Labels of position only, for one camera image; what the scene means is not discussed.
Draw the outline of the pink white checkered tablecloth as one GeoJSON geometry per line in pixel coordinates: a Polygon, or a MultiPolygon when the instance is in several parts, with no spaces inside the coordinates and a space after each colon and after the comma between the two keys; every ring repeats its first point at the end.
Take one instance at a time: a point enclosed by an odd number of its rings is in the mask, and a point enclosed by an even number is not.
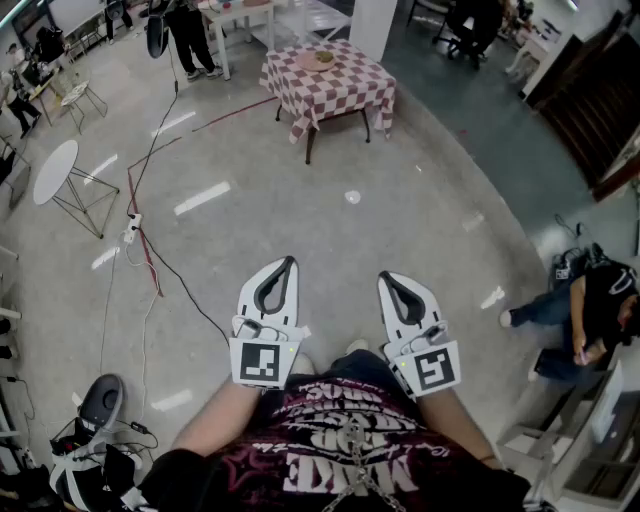
{"type": "Polygon", "coordinates": [[[344,39],[269,51],[259,84],[293,116],[292,144],[317,129],[321,121],[362,109],[374,109],[374,128],[386,137],[391,135],[396,80],[344,39]],[[308,71],[298,65],[299,56],[317,51],[332,53],[335,64],[326,71],[308,71]]]}

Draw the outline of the white round side table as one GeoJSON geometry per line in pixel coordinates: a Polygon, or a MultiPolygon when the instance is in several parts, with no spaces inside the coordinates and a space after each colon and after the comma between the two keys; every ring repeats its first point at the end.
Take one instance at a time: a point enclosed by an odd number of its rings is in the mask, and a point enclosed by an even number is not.
{"type": "Polygon", "coordinates": [[[97,239],[104,238],[106,224],[120,189],[76,164],[79,144],[60,144],[42,165],[33,188],[36,206],[53,203],[97,239]]]}

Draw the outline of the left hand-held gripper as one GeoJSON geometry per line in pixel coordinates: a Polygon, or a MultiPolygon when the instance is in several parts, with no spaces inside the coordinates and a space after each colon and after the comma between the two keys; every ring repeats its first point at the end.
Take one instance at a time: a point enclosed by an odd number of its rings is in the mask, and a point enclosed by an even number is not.
{"type": "Polygon", "coordinates": [[[234,383],[284,388],[301,342],[311,335],[307,326],[280,325],[297,323],[298,295],[299,266],[293,256],[267,264],[242,286],[238,314],[247,317],[232,319],[229,338],[234,383]]]}

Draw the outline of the person's left forearm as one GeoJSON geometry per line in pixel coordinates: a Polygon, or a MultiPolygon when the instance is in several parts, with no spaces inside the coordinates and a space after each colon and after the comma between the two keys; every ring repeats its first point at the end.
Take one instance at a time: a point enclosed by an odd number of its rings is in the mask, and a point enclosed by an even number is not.
{"type": "Polygon", "coordinates": [[[241,439],[269,427],[283,398],[282,391],[245,387],[228,378],[182,428],[171,450],[203,458],[221,453],[241,439]]]}

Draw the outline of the pink plate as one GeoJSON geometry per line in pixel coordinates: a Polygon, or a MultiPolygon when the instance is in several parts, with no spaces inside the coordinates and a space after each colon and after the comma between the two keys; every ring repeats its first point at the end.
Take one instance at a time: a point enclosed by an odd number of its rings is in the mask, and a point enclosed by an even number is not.
{"type": "Polygon", "coordinates": [[[306,51],[296,56],[295,62],[296,64],[303,70],[308,72],[325,72],[330,70],[336,64],[336,58],[334,56],[334,60],[329,63],[320,63],[315,60],[314,54],[316,51],[306,51]]]}

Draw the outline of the black printed t-shirt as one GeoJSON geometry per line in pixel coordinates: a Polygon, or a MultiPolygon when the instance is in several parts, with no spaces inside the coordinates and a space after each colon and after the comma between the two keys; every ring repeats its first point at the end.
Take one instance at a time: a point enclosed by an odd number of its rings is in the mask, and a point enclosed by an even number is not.
{"type": "Polygon", "coordinates": [[[402,392],[323,377],[273,423],[203,458],[170,451],[140,484],[157,512],[524,512],[529,483],[429,429],[402,392]]]}

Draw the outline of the black office chair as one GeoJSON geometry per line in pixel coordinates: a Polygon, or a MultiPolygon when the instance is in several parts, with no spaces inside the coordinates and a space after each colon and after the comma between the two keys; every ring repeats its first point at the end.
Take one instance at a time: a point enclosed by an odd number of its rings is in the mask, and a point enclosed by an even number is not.
{"type": "Polygon", "coordinates": [[[475,70],[480,69],[485,50],[501,28],[507,0],[447,0],[447,11],[434,44],[448,44],[450,60],[458,51],[469,57],[475,70]]]}

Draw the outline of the dark wooden staircase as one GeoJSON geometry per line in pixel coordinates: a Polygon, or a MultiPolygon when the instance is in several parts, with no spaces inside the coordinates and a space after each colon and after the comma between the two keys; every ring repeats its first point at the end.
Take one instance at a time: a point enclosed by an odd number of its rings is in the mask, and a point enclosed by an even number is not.
{"type": "Polygon", "coordinates": [[[595,34],[572,35],[526,103],[546,121],[600,202],[640,178],[640,11],[614,12],[595,34]]]}

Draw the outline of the grey round device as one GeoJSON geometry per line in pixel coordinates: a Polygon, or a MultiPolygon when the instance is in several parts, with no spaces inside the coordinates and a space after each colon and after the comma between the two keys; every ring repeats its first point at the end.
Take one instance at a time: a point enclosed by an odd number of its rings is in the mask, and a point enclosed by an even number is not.
{"type": "Polygon", "coordinates": [[[83,428],[95,434],[110,430],[116,423],[124,398],[124,385],[116,374],[98,377],[87,391],[78,409],[83,428]]]}

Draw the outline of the white square table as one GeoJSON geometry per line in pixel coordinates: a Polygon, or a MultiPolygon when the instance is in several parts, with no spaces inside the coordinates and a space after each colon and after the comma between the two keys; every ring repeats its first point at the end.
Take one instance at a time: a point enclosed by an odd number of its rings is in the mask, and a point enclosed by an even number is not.
{"type": "Polygon", "coordinates": [[[269,51],[274,51],[274,7],[275,4],[272,0],[249,0],[249,4],[246,4],[245,0],[233,0],[229,7],[224,7],[222,4],[213,4],[212,0],[202,0],[198,4],[198,9],[205,17],[208,25],[214,27],[215,42],[225,81],[231,79],[231,72],[226,53],[223,26],[232,21],[242,21],[245,40],[250,42],[252,40],[250,17],[264,14],[266,16],[265,46],[269,51]]]}

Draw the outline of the white square pillar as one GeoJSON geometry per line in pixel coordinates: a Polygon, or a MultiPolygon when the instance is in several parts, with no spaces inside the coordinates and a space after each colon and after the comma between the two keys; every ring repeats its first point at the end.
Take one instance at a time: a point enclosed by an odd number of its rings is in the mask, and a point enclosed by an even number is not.
{"type": "Polygon", "coordinates": [[[355,0],[349,43],[374,62],[384,55],[397,0],[355,0]]]}

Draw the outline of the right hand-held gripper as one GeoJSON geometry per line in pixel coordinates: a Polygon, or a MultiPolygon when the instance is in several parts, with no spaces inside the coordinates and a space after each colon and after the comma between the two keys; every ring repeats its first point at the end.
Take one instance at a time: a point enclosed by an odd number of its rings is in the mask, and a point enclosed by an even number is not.
{"type": "Polygon", "coordinates": [[[404,274],[390,271],[379,274],[377,286],[382,321],[390,341],[383,346],[383,353],[405,393],[416,400],[459,384],[458,343],[450,339],[448,323],[438,322],[440,309],[431,290],[404,274]],[[431,327],[411,341],[400,341],[406,326],[431,327]]]}

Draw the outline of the white metal shelving rack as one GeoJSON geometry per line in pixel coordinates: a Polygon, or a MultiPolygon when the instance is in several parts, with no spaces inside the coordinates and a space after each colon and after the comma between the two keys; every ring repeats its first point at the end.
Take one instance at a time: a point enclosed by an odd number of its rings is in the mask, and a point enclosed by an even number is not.
{"type": "Polygon", "coordinates": [[[341,30],[349,30],[352,18],[328,0],[272,0],[276,49],[309,42],[323,42],[341,30]]]}

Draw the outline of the small dark-legged table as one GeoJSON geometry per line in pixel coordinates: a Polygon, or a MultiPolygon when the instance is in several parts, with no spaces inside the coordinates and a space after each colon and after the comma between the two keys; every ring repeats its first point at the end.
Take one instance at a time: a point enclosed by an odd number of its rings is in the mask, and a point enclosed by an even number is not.
{"type": "MultiPolygon", "coordinates": [[[[276,110],[276,116],[275,116],[275,121],[279,122],[280,121],[280,117],[281,117],[281,112],[283,110],[283,105],[279,104],[278,108],[276,110]]],[[[369,144],[371,142],[371,129],[370,129],[370,125],[369,125],[369,121],[368,121],[368,117],[367,117],[367,113],[365,109],[359,109],[359,110],[353,110],[353,111],[349,111],[349,112],[345,112],[342,114],[337,114],[337,115],[333,115],[331,117],[322,119],[321,122],[327,122],[327,121],[332,121],[338,118],[342,118],[342,117],[347,117],[347,116],[351,116],[351,115],[355,115],[355,114],[360,114],[363,122],[364,122],[364,126],[366,129],[366,138],[365,138],[365,142],[367,144],[369,144]]],[[[311,127],[309,129],[309,132],[307,134],[307,142],[306,142],[306,152],[305,152],[305,164],[306,165],[310,165],[311,164],[311,156],[312,156],[312,150],[313,150],[313,146],[315,143],[315,139],[316,139],[316,134],[318,133],[318,130],[314,127],[311,127]]]]}

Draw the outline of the person's right forearm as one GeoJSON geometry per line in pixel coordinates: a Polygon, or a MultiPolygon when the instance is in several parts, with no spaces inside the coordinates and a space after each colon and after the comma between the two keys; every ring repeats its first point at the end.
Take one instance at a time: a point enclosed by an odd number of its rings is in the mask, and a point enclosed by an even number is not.
{"type": "Polygon", "coordinates": [[[457,443],[485,466],[503,468],[489,440],[453,388],[418,397],[416,404],[428,428],[457,443]]]}

